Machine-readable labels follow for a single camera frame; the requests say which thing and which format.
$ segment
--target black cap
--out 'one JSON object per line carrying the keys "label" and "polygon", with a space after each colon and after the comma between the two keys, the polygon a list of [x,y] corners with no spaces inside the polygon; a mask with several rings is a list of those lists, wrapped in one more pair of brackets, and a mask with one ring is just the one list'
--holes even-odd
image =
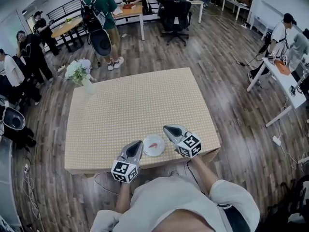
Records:
{"label": "black cap", "polygon": [[43,13],[43,11],[37,11],[35,14],[34,14],[34,18],[37,17],[37,15],[41,15]]}
{"label": "black cap", "polygon": [[284,14],[283,21],[285,23],[292,23],[294,25],[297,25],[297,22],[294,20],[293,16],[289,13]]}

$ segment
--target dark wood flooring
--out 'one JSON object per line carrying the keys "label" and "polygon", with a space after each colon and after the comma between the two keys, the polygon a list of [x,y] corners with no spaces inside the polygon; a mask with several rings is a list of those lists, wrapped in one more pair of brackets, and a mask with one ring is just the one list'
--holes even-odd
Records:
{"label": "dark wood flooring", "polygon": [[[262,87],[256,86],[247,93],[249,67],[236,64],[236,60],[249,62],[262,46],[261,35],[240,26],[235,15],[216,7],[204,9],[202,23],[197,23],[198,7],[194,10],[190,39],[187,47],[175,39],[166,46],[160,37],[158,22],[145,23],[145,41],[140,39],[139,24],[119,27],[123,66],[108,72],[103,58],[102,67],[92,71],[98,81],[165,69],[190,67],[209,108],[213,122],[221,136],[221,150],[211,168],[220,178],[245,187],[258,204],[262,218],[267,207],[276,204],[284,195],[281,182],[302,176],[300,166],[283,154],[272,142],[279,135],[275,123],[265,128],[265,123],[276,116],[285,103],[280,86],[272,78],[263,78]],[[88,58],[96,68],[91,46],[70,54],[63,46],[58,57],[46,56],[50,68],[56,73],[62,63]],[[27,125],[35,132],[37,146],[13,153],[14,197],[18,214],[24,225],[35,221],[31,203],[22,192],[23,168],[31,158],[30,176],[34,180],[35,201],[42,216],[46,232],[89,231],[95,215],[101,209],[113,209],[116,196],[104,191],[93,178],[71,175],[64,169],[66,126],[70,101],[76,85],[55,77],[53,85],[41,87],[42,101],[29,108]],[[290,112],[281,120],[283,148],[296,159],[308,150],[306,131],[306,105]],[[185,164],[143,170],[135,180],[136,185],[145,179],[168,176],[177,169],[180,174],[191,174]],[[119,184],[108,174],[97,180],[106,188],[117,192]],[[38,221],[33,228],[42,231]]]}

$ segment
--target vase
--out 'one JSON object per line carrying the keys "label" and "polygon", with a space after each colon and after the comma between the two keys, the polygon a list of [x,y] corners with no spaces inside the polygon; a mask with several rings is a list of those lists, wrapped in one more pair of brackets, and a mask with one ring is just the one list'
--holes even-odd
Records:
{"label": "vase", "polygon": [[92,82],[89,80],[89,79],[87,79],[87,78],[84,78],[83,80],[82,80],[82,84],[83,84],[83,86],[85,87],[85,90],[86,90],[86,92],[88,93],[88,94],[94,94],[95,93],[95,89],[94,89],[94,87],[93,87],[93,85],[92,85]]}

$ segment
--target pegboard table surface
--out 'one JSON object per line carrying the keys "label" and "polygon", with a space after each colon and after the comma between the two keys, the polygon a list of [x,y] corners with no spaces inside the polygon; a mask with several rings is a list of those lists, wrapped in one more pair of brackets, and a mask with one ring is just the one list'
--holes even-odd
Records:
{"label": "pegboard table surface", "polygon": [[65,143],[65,169],[71,174],[109,171],[122,148],[147,135],[163,137],[158,157],[143,154],[142,168],[187,160],[174,151],[163,126],[179,124],[202,142],[200,154],[220,147],[211,116],[190,68],[126,76],[74,90]]}

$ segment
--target wooden desk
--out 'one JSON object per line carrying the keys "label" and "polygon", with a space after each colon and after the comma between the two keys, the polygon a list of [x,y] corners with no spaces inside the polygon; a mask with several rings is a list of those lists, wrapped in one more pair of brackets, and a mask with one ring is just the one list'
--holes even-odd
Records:
{"label": "wooden desk", "polygon": [[71,33],[71,30],[74,29],[76,35],[77,35],[77,38],[81,44],[81,46],[84,45],[84,42],[82,41],[82,38],[81,36],[79,35],[78,33],[78,30],[77,30],[77,26],[83,21],[83,19],[81,17],[78,17],[78,18],[74,18],[72,21],[70,22],[66,22],[63,24],[63,26],[60,28],[58,28],[56,31],[53,32],[52,34],[52,38],[56,38],[56,37],[61,37],[62,40],[63,40],[63,43],[66,45],[67,49],[69,52],[72,52],[72,49],[70,48],[64,34],[65,33],[68,33],[70,38],[72,39],[72,42],[74,45],[77,45],[73,36],[72,36],[72,33]]}
{"label": "wooden desk", "polygon": [[162,136],[166,148],[158,157],[143,154],[142,168],[188,161],[164,134],[167,124],[194,131],[202,141],[201,155],[220,147],[190,68],[126,76],[95,83],[94,89],[93,95],[84,87],[73,93],[65,142],[65,169],[71,174],[110,171],[125,145],[150,134]]}
{"label": "wooden desk", "polygon": [[144,35],[143,6],[142,6],[141,2],[136,4],[136,7],[132,8],[132,9],[124,9],[122,6],[119,6],[119,8],[122,10],[122,14],[113,15],[115,20],[131,17],[131,16],[137,16],[137,15],[140,17],[141,39],[144,41],[145,35]]}
{"label": "wooden desk", "polygon": [[269,62],[268,58],[262,58],[262,60],[263,60],[264,63],[262,65],[262,67],[260,68],[259,72],[257,73],[257,75],[255,76],[255,78],[253,79],[253,81],[251,82],[251,84],[248,86],[247,92],[250,92],[252,87],[255,85],[257,80],[260,78],[264,69],[267,67],[269,69],[269,71],[275,76],[275,78],[277,79],[277,82],[279,82],[285,96],[288,97],[288,99],[291,103],[291,105],[289,105],[286,109],[281,111],[281,113],[279,115],[277,115],[274,119],[272,119],[270,122],[268,122],[265,125],[266,127],[268,127],[268,126],[272,125],[273,123],[275,123],[278,119],[280,119],[284,115],[286,115],[289,111],[291,111],[292,107],[294,109],[297,109],[299,106],[301,106],[306,101],[306,97],[305,97],[304,94],[301,94],[297,91],[296,91],[295,96],[291,95],[291,93],[289,91],[290,86],[295,87],[297,85],[297,81],[294,79],[292,74],[289,74],[289,75],[282,74],[279,71],[279,69],[277,68],[277,66],[275,66],[271,62]]}

